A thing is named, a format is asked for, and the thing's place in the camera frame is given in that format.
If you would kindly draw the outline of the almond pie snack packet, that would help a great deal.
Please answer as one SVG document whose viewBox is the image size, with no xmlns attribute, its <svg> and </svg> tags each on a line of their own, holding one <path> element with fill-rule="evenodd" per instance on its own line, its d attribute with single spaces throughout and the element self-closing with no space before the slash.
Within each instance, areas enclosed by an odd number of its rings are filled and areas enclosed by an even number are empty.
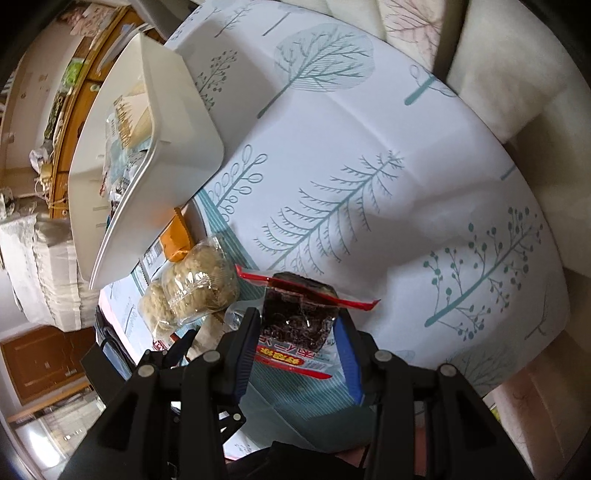
<svg viewBox="0 0 591 480">
<path fill-rule="evenodd" d="M 238 278 L 263 288 L 254 306 L 260 334 L 256 361 L 270 368 L 317 380 L 339 370 L 335 325 L 339 311 L 369 312 L 379 301 L 346 295 L 320 281 L 290 272 L 235 267 Z"/>
</svg>

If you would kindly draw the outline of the red-white snack bag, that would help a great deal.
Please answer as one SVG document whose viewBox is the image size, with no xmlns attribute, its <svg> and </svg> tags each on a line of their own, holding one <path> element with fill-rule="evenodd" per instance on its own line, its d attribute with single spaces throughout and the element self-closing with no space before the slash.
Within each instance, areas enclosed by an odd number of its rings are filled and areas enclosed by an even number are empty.
<svg viewBox="0 0 591 480">
<path fill-rule="evenodd" d="M 113 146 L 133 149 L 152 135 L 152 117 L 143 80 L 118 96 L 109 107 L 105 120 L 105 151 Z"/>
</svg>

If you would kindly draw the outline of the pale puffed rice cake packet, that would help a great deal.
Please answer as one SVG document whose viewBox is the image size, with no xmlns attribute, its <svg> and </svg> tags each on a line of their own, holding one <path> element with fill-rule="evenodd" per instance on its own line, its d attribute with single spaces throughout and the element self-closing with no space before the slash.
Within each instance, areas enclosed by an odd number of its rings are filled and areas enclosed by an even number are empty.
<svg viewBox="0 0 591 480">
<path fill-rule="evenodd" d="M 221 312 L 239 296 L 235 267 L 221 240 L 207 237 L 179 262 L 151 281 L 138 302 L 139 314 L 155 341 L 167 342 L 180 327 Z"/>
</svg>

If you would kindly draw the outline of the orange snack packet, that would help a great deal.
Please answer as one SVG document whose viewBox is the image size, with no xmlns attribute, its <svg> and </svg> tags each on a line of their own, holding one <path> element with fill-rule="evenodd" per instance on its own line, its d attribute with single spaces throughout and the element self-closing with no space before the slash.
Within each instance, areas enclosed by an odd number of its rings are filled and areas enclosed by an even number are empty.
<svg viewBox="0 0 591 480">
<path fill-rule="evenodd" d="M 159 244 L 167 261 L 182 261 L 195 242 L 181 210 L 176 207 L 171 221 L 159 236 Z"/>
</svg>

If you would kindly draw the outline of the white lace cloth stack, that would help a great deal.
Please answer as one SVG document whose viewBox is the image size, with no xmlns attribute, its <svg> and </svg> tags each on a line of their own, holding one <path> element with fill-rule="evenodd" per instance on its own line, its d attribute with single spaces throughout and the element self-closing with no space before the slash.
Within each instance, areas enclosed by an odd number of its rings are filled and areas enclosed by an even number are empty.
<svg viewBox="0 0 591 480">
<path fill-rule="evenodd" d="M 67 220 L 35 213 L 3 221 L 1 255 L 29 322 L 63 332 L 95 324 L 98 293 L 82 278 Z"/>
</svg>

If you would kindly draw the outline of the white tree-print tablecloth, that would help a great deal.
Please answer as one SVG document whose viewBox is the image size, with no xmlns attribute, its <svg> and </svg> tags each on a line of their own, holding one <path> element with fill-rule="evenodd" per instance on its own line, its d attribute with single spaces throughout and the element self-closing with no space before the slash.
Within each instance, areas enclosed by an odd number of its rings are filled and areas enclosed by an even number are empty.
<svg viewBox="0 0 591 480">
<path fill-rule="evenodd" d="M 208 1 L 167 41 L 221 136 L 188 213 L 235 264 L 374 301 L 353 320 L 487 394 L 565 328 L 549 226 L 490 130 L 408 56 L 334 18 Z"/>
</svg>

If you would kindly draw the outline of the white plastic storage bin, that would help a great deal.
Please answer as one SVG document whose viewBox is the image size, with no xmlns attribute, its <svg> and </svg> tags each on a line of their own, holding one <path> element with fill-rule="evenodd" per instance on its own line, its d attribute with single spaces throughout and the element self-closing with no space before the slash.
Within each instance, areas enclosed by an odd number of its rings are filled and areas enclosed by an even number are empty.
<svg viewBox="0 0 591 480">
<path fill-rule="evenodd" d="M 138 80 L 147 87 L 152 135 L 106 152 L 109 107 Z M 222 159 L 221 137 L 181 56 L 136 34 L 99 89 L 69 170 L 70 224 L 88 286 L 127 276 Z"/>
</svg>

